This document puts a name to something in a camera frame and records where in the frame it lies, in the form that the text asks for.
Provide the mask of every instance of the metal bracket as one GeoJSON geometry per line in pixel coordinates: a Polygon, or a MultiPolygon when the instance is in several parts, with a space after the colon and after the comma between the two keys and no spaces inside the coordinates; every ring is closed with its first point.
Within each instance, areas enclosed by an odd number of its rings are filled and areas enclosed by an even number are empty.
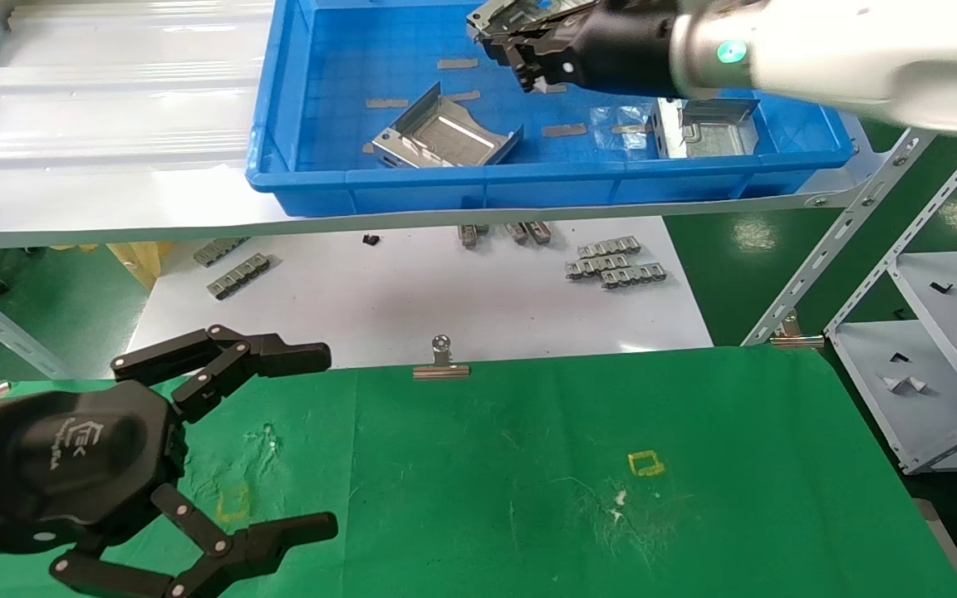
{"type": "Polygon", "coordinates": [[[471,375],[471,366],[453,363],[452,351],[449,351],[451,341],[447,336],[439,334],[430,345],[434,349],[434,364],[413,368],[414,380],[454,380],[471,375]]]}
{"type": "MultiPolygon", "coordinates": [[[[891,151],[894,159],[888,159],[881,169],[866,181],[861,192],[844,208],[843,212],[832,221],[832,226],[821,241],[817,243],[806,260],[802,263],[793,277],[789,279],[785,288],[774,298],[763,317],[759,318],[748,336],[744,337],[741,345],[758,345],[766,343],[775,328],[788,313],[797,306],[800,298],[809,291],[814,281],[825,272],[832,258],[851,241],[851,236],[859,230],[874,209],[881,205],[889,190],[896,186],[903,174],[918,159],[918,156],[933,143],[935,133],[922,129],[907,129],[891,151]]],[[[819,197],[812,200],[814,207],[827,204],[827,198],[819,197]]]]}
{"type": "Polygon", "coordinates": [[[800,329],[797,311],[789,310],[781,325],[770,337],[770,344],[779,349],[821,349],[825,347],[825,336],[809,334],[805,336],[800,329]]]}
{"type": "Polygon", "coordinates": [[[862,283],[855,289],[851,298],[848,298],[847,302],[840,307],[836,316],[825,325],[825,329],[823,330],[825,334],[834,331],[837,326],[840,326],[840,323],[844,321],[844,318],[847,318],[847,315],[851,314],[851,310],[855,309],[855,305],[859,302],[859,299],[862,299],[862,296],[866,295],[867,291],[870,291],[870,287],[873,287],[877,279],[880,279],[882,273],[887,272],[889,264],[894,262],[900,253],[903,253],[904,250],[907,249],[907,243],[910,242],[918,231],[922,230],[922,227],[930,221],[930,218],[937,213],[937,209],[947,201],[947,198],[950,197],[950,192],[953,192],[955,187],[957,187],[957,168],[954,173],[950,174],[945,184],[940,187],[939,192],[933,196],[930,203],[926,204],[926,207],[922,209],[922,213],[920,213],[918,218],[912,220],[907,230],[903,231],[900,238],[896,239],[896,242],[892,245],[892,249],[889,249],[888,252],[885,253],[885,256],[881,258],[881,261],[870,270],[869,275],[866,275],[866,279],[862,280],[862,283]]]}

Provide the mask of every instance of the green cloth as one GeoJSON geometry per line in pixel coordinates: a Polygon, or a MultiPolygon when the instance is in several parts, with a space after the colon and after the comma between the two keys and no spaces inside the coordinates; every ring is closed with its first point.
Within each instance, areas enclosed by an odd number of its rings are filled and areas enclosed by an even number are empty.
{"type": "MultiPolygon", "coordinates": [[[[179,487],[229,530],[316,511],[341,524],[228,597],[957,597],[812,351],[254,380],[191,425],[189,445],[179,487]],[[631,470],[645,451],[661,473],[631,470]]],[[[70,595],[47,575],[62,551],[0,556],[0,596],[70,595]]],[[[107,556],[175,573],[197,554],[162,518],[107,556]]]]}

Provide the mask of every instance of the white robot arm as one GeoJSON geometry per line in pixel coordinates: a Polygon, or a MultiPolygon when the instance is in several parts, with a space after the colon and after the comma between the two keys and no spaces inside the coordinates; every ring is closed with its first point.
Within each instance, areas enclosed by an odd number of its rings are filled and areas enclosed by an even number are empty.
{"type": "Polygon", "coordinates": [[[957,134],[957,1],[596,0],[483,45],[525,91],[752,88],[957,134]]]}
{"type": "Polygon", "coordinates": [[[755,88],[957,134],[957,1],[719,1],[675,19],[670,56],[687,97],[755,88]]]}

